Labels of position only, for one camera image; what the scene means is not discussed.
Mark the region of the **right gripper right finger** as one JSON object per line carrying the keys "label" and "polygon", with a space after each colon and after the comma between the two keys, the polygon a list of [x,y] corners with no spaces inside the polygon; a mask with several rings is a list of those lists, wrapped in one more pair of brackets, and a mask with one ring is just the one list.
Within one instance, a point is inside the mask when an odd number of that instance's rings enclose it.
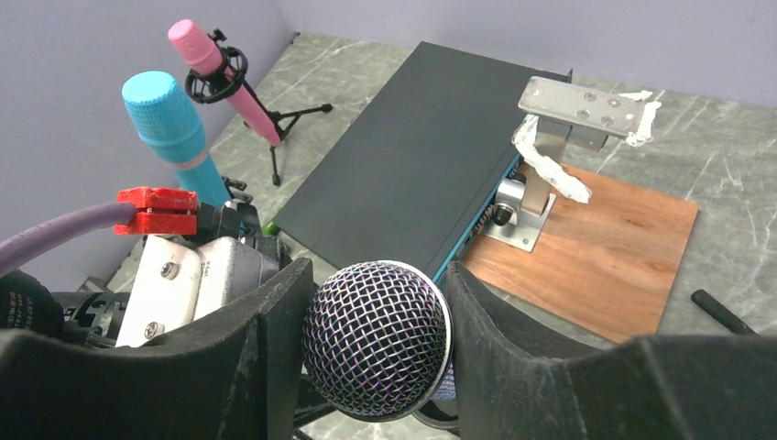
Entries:
{"label": "right gripper right finger", "polygon": [[579,343],[447,270],[464,439],[773,439],[776,341],[649,335]]}

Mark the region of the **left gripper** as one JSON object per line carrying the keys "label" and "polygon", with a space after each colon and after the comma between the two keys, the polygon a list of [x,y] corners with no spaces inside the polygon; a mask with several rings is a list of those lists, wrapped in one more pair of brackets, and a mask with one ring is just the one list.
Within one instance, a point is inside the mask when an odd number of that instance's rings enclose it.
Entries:
{"label": "left gripper", "polygon": [[288,247],[277,236],[265,236],[257,208],[250,203],[227,201],[213,206],[200,203],[200,246],[231,237],[269,256],[280,269],[291,263]]}

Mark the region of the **silver mesh glitter microphone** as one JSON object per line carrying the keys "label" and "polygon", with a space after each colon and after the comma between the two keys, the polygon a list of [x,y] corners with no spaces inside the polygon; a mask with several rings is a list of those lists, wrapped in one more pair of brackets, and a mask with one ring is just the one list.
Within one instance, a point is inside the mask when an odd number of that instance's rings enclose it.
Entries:
{"label": "silver mesh glitter microphone", "polygon": [[357,420],[393,421],[456,397],[451,312],[432,280],[407,263],[336,271],[312,297],[301,342],[313,387]]}

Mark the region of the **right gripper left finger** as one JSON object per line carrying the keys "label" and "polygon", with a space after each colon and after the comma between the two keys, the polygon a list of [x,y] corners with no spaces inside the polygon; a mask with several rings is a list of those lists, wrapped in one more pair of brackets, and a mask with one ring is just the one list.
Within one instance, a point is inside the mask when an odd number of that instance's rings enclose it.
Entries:
{"label": "right gripper left finger", "polygon": [[301,327],[299,258],[255,291],[140,347],[94,350],[1,335],[4,439],[289,439]]}

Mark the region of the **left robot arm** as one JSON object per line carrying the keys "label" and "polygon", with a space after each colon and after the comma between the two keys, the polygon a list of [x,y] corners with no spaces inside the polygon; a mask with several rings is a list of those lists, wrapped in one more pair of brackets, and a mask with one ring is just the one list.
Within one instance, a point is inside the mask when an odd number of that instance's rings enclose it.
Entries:
{"label": "left robot arm", "polygon": [[34,226],[1,244],[1,326],[59,339],[67,308],[21,266],[75,237],[111,226],[148,239],[116,336],[141,347],[253,291],[290,262],[257,218],[228,204],[96,205]]}

